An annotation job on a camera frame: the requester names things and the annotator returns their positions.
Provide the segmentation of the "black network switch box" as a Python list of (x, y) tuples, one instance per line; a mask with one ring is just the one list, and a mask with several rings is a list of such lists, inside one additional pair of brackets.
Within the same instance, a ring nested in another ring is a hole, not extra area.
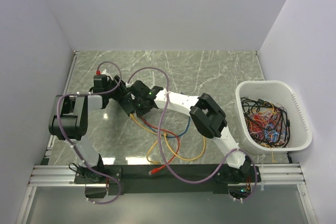
[(135, 112), (135, 108), (132, 103), (131, 93), (127, 93), (121, 98), (117, 100), (121, 109), (127, 114), (133, 114)]

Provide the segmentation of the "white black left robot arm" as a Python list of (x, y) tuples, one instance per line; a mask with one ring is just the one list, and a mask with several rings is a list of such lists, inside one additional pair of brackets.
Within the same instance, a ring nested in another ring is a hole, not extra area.
[(105, 109), (111, 99), (126, 94), (120, 76), (97, 74), (88, 94), (68, 94), (55, 97), (49, 119), (49, 133), (65, 141), (79, 159), (79, 173), (87, 171), (94, 183), (104, 180), (106, 170), (101, 155), (93, 148), (87, 136), (88, 116), (93, 110)]

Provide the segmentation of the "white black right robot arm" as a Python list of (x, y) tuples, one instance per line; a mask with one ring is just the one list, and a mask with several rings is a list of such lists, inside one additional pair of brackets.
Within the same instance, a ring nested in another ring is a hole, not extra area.
[(200, 96), (184, 95), (167, 91), (159, 86), (147, 87), (142, 81), (126, 84), (137, 115), (144, 115), (151, 109), (171, 110), (191, 117), (197, 131), (213, 140), (220, 151), (227, 155), (226, 163), (234, 180), (242, 182), (249, 176), (251, 160), (239, 151), (238, 143), (231, 135), (226, 114), (207, 93)]

